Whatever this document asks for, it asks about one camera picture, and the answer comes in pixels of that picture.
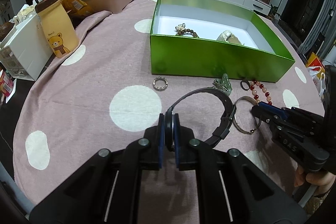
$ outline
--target silver bracelet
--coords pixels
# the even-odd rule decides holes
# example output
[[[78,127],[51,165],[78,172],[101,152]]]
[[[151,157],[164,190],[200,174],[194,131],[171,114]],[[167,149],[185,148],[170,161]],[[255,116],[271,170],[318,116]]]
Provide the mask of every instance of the silver bracelet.
[[[156,81],[164,81],[166,84],[165,84],[165,86],[157,86],[156,85]],[[158,90],[158,91],[163,91],[163,90],[165,90],[167,87],[168,87],[168,81],[167,81],[167,79],[166,78],[164,78],[164,77],[161,77],[161,76],[159,76],[159,77],[156,77],[155,79],[154,79],[154,81],[153,81],[153,87],[154,87],[154,89],[156,89],[156,90]]]
[[[243,97],[240,97],[236,102],[235,102],[235,105],[237,106],[237,103],[239,102],[239,101],[241,101],[241,100],[244,100],[244,101],[248,101],[248,102],[250,102],[252,105],[257,105],[257,103],[256,103],[256,101],[253,99],[253,98],[251,98],[251,97],[249,97],[249,96],[243,96]],[[256,128],[253,128],[253,129],[251,129],[250,131],[245,131],[244,129],[242,129],[238,124],[237,124],[237,121],[236,121],[236,115],[235,115],[235,117],[234,117],[234,119],[233,119],[233,124],[235,125],[235,127],[241,132],[241,133],[244,133],[244,134],[252,134],[254,131],[256,131],[259,127],[260,127],[260,125],[261,125],[261,122],[262,122],[262,120],[259,118],[259,122],[258,122],[258,125],[257,125],[257,127]]]

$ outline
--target human hand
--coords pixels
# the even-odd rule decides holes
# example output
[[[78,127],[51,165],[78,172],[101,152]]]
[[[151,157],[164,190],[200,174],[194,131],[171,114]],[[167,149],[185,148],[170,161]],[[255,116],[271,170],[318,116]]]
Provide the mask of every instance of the human hand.
[[[335,182],[336,176],[328,171],[320,170],[316,173],[306,174],[303,168],[298,165],[295,171],[294,186],[301,186],[305,181],[313,185],[318,185],[314,196],[324,194],[329,191]]]

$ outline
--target bear cartoon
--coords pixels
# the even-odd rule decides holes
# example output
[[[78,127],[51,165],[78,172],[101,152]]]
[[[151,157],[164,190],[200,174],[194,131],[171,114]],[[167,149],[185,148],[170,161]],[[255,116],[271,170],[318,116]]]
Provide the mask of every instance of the bear cartoon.
[[[55,51],[55,54],[56,54],[56,51],[60,51],[62,55],[65,53],[70,53],[70,51],[66,47],[63,46],[63,39],[62,39],[61,33],[58,33],[57,35],[50,37],[48,39],[48,42],[53,48],[53,50]]]

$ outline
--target metal bolt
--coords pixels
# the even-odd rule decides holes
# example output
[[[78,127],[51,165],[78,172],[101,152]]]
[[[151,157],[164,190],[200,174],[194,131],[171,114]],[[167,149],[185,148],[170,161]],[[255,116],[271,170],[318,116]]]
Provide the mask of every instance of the metal bolt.
[[[101,157],[106,157],[109,153],[110,153],[110,151],[106,148],[103,148],[103,149],[98,151],[98,155],[101,156]]]
[[[200,144],[200,141],[198,139],[191,139],[189,143],[192,146],[198,146]]]
[[[138,141],[138,143],[141,145],[141,146],[146,146],[149,144],[149,140],[145,139],[145,138],[142,138]]]
[[[233,149],[230,149],[229,150],[229,154],[232,156],[232,157],[238,157],[239,156],[239,150],[233,148]]]

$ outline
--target white plastic bag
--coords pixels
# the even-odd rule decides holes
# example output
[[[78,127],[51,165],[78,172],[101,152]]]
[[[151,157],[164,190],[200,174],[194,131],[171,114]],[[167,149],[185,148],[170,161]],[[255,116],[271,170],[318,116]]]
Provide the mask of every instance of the white plastic bag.
[[[321,72],[322,68],[320,66],[317,66],[317,67],[308,67],[307,68],[308,72],[309,72],[309,75],[310,77],[313,79],[313,82],[316,86],[316,89],[319,93],[319,96],[321,98],[321,100],[323,99],[323,93],[324,93],[324,90],[326,88],[326,85],[325,85],[325,74],[322,72],[321,73],[321,78],[319,78],[317,75]]]

